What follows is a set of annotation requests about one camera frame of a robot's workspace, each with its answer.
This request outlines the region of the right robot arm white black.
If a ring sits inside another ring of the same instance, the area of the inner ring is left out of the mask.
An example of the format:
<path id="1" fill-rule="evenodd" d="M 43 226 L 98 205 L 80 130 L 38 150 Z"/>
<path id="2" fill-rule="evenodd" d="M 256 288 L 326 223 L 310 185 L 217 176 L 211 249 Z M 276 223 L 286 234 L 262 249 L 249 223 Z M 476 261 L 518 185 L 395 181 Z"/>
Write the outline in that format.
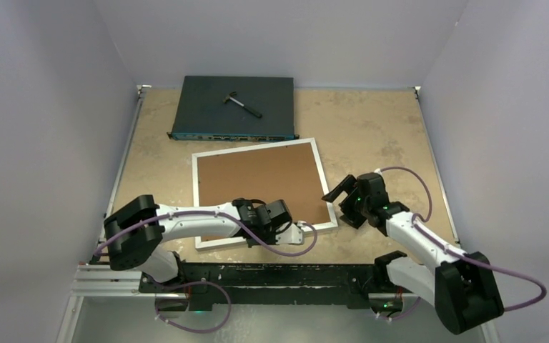
<path id="1" fill-rule="evenodd" d="M 359 228 L 368 223 L 405 248 L 374 261 L 372 280 L 378 289 L 402 287 L 431 304 L 443 326 L 460 334 L 504 313 L 488 258 L 468 254 L 417 225 L 416 213 L 392 202 L 381 174 L 347 175 L 322 200 L 333 203 L 341 193 L 341 220 Z"/>

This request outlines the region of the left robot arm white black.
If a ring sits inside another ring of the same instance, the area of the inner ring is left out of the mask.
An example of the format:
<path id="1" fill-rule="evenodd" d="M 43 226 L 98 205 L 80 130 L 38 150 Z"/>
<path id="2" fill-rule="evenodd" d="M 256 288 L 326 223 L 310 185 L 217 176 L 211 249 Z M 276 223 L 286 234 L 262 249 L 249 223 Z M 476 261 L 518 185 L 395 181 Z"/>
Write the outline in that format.
<path id="1" fill-rule="evenodd" d="M 250 247 L 304 242 L 284 201 L 245 198 L 210 207 L 171 207 L 145 194 L 107 217 L 104 232 L 111 269 L 144 272 L 166 292 L 182 288 L 184 272 L 179 255 L 161 248 L 163 242 L 205 236 L 241 237 Z"/>

